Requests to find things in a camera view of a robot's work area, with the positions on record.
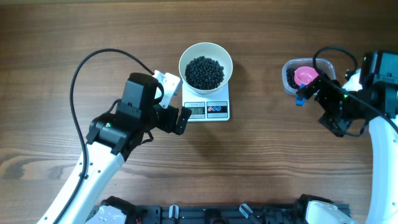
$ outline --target clear plastic container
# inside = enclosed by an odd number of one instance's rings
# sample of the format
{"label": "clear plastic container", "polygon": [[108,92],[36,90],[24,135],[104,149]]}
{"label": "clear plastic container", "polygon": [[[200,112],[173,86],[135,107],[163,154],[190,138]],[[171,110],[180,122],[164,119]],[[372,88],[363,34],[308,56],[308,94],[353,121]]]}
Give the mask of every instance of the clear plastic container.
{"label": "clear plastic container", "polygon": [[[322,69],[329,76],[330,79],[332,79],[332,80],[336,79],[335,68],[328,60],[323,59],[323,58],[317,58],[317,65],[318,65],[318,68]],[[313,67],[312,66],[312,58],[292,59],[292,60],[288,61],[282,69],[282,81],[284,83],[284,89],[285,89],[285,92],[289,95],[295,96],[297,90],[292,88],[289,85],[289,83],[287,82],[286,70],[288,68],[293,68],[294,70],[296,70],[302,66]]]}

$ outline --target pink scoop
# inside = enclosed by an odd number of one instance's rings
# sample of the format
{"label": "pink scoop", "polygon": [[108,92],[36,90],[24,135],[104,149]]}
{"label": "pink scoop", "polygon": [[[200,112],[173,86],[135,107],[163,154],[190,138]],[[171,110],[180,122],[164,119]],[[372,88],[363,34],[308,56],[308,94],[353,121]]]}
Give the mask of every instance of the pink scoop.
{"label": "pink scoop", "polygon": [[318,76],[314,68],[303,66],[294,71],[294,82],[301,86],[301,84],[308,85],[314,78]]}

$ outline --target black beans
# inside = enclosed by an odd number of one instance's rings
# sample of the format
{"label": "black beans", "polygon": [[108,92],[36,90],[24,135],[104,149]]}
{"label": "black beans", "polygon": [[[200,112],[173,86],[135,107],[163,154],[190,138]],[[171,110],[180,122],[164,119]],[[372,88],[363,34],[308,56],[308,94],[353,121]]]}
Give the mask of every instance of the black beans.
{"label": "black beans", "polygon": [[189,85],[200,90],[217,88],[224,80],[224,67],[218,61],[201,56],[193,59],[185,69]]}
{"label": "black beans", "polygon": [[300,87],[296,82],[294,81],[294,68],[288,68],[286,70],[286,78],[287,78],[287,83],[292,87],[293,89],[298,90]]}

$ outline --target kitchen scale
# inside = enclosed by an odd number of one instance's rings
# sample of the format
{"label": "kitchen scale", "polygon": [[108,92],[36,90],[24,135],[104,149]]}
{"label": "kitchen scale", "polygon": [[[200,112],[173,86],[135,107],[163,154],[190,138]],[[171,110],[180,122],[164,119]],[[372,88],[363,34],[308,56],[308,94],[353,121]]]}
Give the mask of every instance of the kitchen scale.
{"label": "kitchen scale", "polygon": [[192,110],[188,122],[227,121],[230,118],[228,83],[209,95],[195,93],[183,83],[182,105]]}

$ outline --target wood grain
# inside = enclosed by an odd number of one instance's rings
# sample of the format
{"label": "wood grain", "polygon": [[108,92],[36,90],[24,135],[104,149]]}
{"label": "wood grain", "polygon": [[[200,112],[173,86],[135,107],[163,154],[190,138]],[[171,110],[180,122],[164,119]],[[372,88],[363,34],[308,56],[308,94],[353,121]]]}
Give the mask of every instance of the wood grain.
{"label": "wood grain", "polygon": [[[178,75],[182,52],[214,42],[232,56],[231,120],[190,123],[183,136],[154,131],[109,183],[135,204],[291,203],[314,194],[349,203],[365,221],[371,196],[368,134],[336,138],[309,101],[283,91],[281,69],[340,45],[357,58],[398,50],[394,1],[168,1],[0,7],[0,223],[35,223],[72,171],[80,146],[70,114],[73,72],[94,50],[132,53]],[[338,53],[322,55],[336,71]],[[75,107],[83,134],[119,98],[131,72],[123,55],[102,54],[81,70]],[[181,95],[172,104],[181,106]]]}

